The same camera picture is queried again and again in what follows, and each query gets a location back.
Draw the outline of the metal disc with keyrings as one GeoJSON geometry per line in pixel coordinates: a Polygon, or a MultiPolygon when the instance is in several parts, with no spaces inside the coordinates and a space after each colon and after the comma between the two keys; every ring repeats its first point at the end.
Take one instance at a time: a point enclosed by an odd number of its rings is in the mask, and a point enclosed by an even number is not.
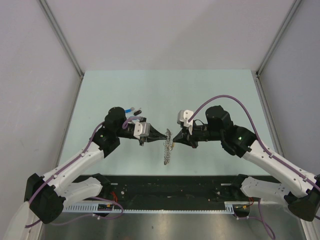
{"type": "Polygon", "coordinates": [[[172,146],[172,132],[167,128],[165,133],[167,140],[163,143],[164,146],[164,158],[163,158],[163,164],[166,166],[170,163],[171,160],[171,151],[173,150],[172,146]]]}

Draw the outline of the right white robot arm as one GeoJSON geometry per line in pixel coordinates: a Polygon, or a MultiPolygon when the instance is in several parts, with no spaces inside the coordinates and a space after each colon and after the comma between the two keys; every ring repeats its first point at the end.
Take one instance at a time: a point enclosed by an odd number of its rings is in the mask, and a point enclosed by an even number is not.
{"type": "Polygon", "coordinates": [[[240,174],[230,188],[235,200],[242,201],[245,197],[265,199],[284,206],[304,221],[314,220],[320,208],[319,176],[294,165],[259,142],[257,134],[235,125],[220,105],[206,110],[206,124],[197,125],[193,114],[191,110],[179,111],[177,123],[181,131],[173,142],[195,149],[199,142],[219,141],[228,154],[257,165],[278,180],[273,183],[240,174]]]}

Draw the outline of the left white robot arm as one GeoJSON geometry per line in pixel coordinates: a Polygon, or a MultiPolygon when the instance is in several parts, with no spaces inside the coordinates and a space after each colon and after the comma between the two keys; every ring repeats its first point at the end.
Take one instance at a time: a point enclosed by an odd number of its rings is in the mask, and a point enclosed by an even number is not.
{"type": "Polygon", "coordinates": [[[120,145],[121,138],[137,140],[143,146],[165,141],[167,136],[145,117],[127,118],[123,108],[111,108],[79,153],[44,175],[34,173],[27,179],[24,200],[39,221],[49,224],[61,214],[68,200],[66,188],[86,169],[110,155],[120,145]]]}

